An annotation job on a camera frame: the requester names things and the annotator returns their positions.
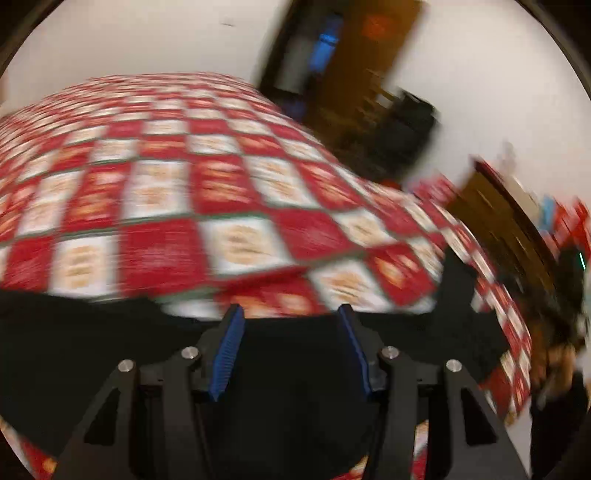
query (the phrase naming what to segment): blue item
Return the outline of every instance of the blue item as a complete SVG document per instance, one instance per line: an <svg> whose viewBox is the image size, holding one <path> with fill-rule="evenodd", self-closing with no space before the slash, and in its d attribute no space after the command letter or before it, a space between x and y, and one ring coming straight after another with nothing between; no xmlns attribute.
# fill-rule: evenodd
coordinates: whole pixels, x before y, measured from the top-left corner
<svg viewBox="0 0 591 480"><path fill-rule="evenodd" d="M553 233L554 231L554 215L556 214L556 200L549 195L544 195L542 198L542 212L540 215L540 224L538 230Z"/></svg>

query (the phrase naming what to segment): red and white checkered blanket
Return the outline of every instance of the red and white checkered blanket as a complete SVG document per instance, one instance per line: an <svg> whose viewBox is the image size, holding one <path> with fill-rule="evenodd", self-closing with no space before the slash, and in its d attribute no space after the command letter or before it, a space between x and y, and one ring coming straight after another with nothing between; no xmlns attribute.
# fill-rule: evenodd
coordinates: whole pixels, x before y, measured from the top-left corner
<svg viewBox="0 0 591 480"><path fill-rule="evenodd" d="M0 124L0 212L3 288L147 294L198 317L231 301L249 317L428 311L449 244L511 344L486 395L501 416L529 395L529 333L466 227L356 177L236 78L103 77L17 112ZM55 463L5 431L47 477Z"/></svg>

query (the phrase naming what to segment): wooden furniture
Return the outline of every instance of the wooden furniture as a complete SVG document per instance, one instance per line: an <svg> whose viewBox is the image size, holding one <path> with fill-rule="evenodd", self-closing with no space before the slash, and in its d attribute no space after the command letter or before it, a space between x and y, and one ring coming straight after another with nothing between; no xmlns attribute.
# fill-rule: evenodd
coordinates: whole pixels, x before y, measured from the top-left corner
<svg viewBox="0 0 591 480"><path fill-rule="evenodd" d="M538 229L481 158L447 210L463 221L495 263L531 289L554 291L556 260Z"/></svg>
<svg viewBox="0 0 591 480"><path fill-rule="evenodd" d="M345 118L334 112L319 108L318 114L326 122L333 124L334 137L323 137L314 132L322 140L324 146L333 153L341 163L347 165L357 175L381 183L388 177L388 172L378 165L368 164L363 155L363 142L374 131L381 119L398 101L398 97L382 88L384 74L368 70L372 75L369 92L364 95L353 116Z"/></svg>

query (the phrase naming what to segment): black bag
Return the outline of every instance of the black bag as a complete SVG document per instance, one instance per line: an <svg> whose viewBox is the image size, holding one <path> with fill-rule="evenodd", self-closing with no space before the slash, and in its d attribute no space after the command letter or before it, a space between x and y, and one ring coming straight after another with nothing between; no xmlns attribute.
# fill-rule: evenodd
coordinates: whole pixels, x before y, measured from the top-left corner
<svg viewBox="0 0 591 480"><path fill-rule="evenodd" d="M433 105L403 92L368 138L367 161L384 170L389 178L400 180L427 145L436 124L434 114Z"/></svg>

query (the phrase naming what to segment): white wall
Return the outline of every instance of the white wall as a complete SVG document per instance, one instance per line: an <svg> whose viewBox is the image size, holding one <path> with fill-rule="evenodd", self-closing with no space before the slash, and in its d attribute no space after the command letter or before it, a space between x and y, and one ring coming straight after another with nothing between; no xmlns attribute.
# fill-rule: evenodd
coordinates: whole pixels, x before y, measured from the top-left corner
<svg viewBox="0 0 591 480"><path fill-rule="evenodd" d="M213 70L257 82L289 4L65 0L8 66L2 108L20 108L88 77L117 73Z"/></svg>
<svg viewBox="0 0 591 480"><path fill-rule="evenodd" d="M413 177L458 182L507 140L536 193L591 205L591 102L545 29L514 0L427 0L385 87L431 102L441 127Z"/></svg>
<svg viewBox="0 0 591 480"><path fill-rule="evenodd" d="M91 76L214 70L256 83L289 3L65 0L9 65L0 115ZM548 33L514 0L426 3L386 82L440 111L414 178L461 181L469 154L494 163L506 140L533 191L591 205L591 102Z"/></svg>

